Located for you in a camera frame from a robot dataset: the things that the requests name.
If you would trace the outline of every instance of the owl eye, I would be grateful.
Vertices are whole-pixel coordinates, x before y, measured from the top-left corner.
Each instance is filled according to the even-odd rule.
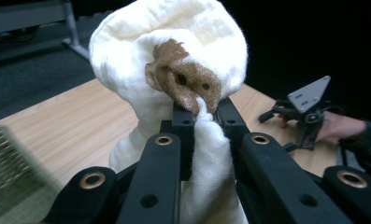
[[[208,91],[208,89],[209,89],[209,85],[208,84],[206,84],[206,83],[203,83],[203,89],[205,89],[206,91]]]
[[[178,74],[177,75],[177,82],[178,82],[179,85],[185,86],[186,83],[187,83],[186,77],[182,74]]]

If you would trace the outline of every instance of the screw hole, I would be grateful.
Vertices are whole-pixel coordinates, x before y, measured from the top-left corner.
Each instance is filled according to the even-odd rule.
[[[299,195],[299,201],[308,207],[317,207],[319,205],[317,200],[308,194]]]
[[[260,145],[266,145],[269,143],[269,139],[260,135],[252,136],[251,141]]]
[[[158,203],[158,197],[153,194],[147,194],[141,198],[140,203],[145,208],[152,208]]]
[[[339,171],[336,175],[343,183],[357,189],[364,189],[367,186],[366,181],[355,173],[349,171]]]
[[[160,146],[170,145],[172,142],[173,139],[169,136],[160,136],[155,140],[155,143]]]
[[[100,172],[94,172],[90,174],[86,174],[80,180],[80,187],[83,189],[95,189],[102,185],[106,180],[106,176]]]

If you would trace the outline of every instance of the human hand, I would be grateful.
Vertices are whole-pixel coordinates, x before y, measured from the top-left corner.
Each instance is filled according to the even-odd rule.
[[[282,115],[280,118],[279,127],[286,128],[288,119]],[[357,140],[364,133],[366,129],[365,121],[361,119],[354,119],[344,115],[339,115],[330,111],[324,112],[324,122],[316,137],[316,142],[324,138],[338,138]]]

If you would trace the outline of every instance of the metal frame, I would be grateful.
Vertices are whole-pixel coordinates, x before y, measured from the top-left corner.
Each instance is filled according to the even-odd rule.
[[[89,61],[89,51],[82,47],[70,0],[41,0],[0,7],[0,33],[65,20],[70,37],[63,44]]]

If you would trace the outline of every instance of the brown feathers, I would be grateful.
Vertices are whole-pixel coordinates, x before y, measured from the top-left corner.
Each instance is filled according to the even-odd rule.
[[[155,46],[155,61],[145,66],[147,83],[195,115],[199,112],[196,101],[199,95],[206,102],[208,112],[213,114],[220,100],[221,82],[202,64],[183,62],[187,56],[189,52],[174,39]]]

